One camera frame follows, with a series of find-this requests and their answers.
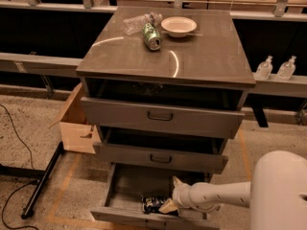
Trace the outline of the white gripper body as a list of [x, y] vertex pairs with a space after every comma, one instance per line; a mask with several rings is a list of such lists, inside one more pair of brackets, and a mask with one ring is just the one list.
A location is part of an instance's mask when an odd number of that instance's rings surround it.
[[186, 183], [177, 184], [173, 190], [173, 201], [178, 208], [191, 208], [192, 202], [189, 196], [191, 186]]

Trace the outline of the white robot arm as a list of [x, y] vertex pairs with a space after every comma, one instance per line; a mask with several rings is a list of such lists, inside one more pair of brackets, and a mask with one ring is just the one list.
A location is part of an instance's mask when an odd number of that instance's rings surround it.
[[174, 190], [159, 208], [216, 210], [221, 204], [249, 208], [249, 230], [307, 230], [307, 159], [285, 150], [263, 155], [248, 182], [188, 185], [173, 178]]

